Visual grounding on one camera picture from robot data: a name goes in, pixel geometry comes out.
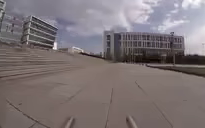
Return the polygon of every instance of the steps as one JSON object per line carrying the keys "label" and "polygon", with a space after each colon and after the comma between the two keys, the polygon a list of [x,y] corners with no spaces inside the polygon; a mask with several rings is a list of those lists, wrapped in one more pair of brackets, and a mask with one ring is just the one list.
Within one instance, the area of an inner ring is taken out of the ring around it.
{"label": "steps", "polygon": [[0,82],[74,71],[107,62],[78,54],[0,44]]}

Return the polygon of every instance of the gray pavement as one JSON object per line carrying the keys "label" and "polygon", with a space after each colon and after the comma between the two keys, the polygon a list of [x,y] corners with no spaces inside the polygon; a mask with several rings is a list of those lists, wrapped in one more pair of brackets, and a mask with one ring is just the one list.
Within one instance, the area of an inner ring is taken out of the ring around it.
{"label": "gray pavement", "polygon": [[205,78],[132,64],[0,82],[3,128],[205,128]]}

